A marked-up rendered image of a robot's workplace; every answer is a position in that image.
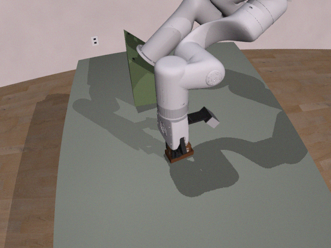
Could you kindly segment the brown wooden tray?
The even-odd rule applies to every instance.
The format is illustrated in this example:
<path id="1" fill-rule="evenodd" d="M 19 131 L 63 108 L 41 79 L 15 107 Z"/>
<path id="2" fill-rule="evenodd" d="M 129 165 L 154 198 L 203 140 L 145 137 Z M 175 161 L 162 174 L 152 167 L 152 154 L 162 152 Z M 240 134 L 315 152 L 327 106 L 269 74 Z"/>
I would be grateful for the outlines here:
<path id="1" fill-rule="evenodd" d="M 168 154 L 168 150 L 167 150 L 167 149 L 165 150 L 165 154 L 166 154 L 166 156 L 168 157 L 168 159 L 169 159 L 169 161 L 170 161 L 171 163 L 174 163 L 174 162 L 179 161 L 179 160 L 181 160 L 181 159 L 184 159 L 184 158 L 186 158 L 186 157 L 188 157 L 188 156 L 191 156 L 191 155 L 193 155 L 193 153 L 194 153 L 194 151 L 193 151 L 193 149 L 191 148 L 191 151 L 190 151 L 190 152 L 187 152 L 186 154 L 182 155 L 181 157 L 176 158 L 176 159 L 171 159 L 170 155 Z"/>

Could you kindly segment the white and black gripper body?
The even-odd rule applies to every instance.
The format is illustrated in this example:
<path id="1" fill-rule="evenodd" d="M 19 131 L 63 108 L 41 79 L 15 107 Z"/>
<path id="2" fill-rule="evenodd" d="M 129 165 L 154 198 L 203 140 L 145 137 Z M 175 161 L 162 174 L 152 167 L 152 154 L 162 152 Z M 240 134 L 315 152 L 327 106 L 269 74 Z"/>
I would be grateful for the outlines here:
<path id="1" fill-rule="evenodd" d="M 180 138 L 182 137 L 184 137 L 185 144 L 188 144 L 189 126 L 187 113 L 179 118 L 166 118 L 157 111 L 158 129 L 172 150 L 179 147 Z"/>

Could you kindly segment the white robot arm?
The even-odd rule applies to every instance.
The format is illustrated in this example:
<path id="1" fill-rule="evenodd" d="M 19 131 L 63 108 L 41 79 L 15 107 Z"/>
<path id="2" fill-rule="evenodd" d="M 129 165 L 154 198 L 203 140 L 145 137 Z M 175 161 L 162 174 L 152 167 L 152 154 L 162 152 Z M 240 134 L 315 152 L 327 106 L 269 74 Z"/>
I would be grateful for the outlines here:
<path id="1" fill-rule="evenodd" d="M 154 66 L 157 110 L 179 118 L 189 90 L 218 85 L 223 64 L 205 49 L 219 41 L 253 42 L 287 10 L 287 0 L 183 0 L 137 52 Z M 194 21 L 200 24 L 193 31 Z M 168 56 L 173 50 L 174 55 Z M 167 98 L 165 98 L 167 97 Z"/>

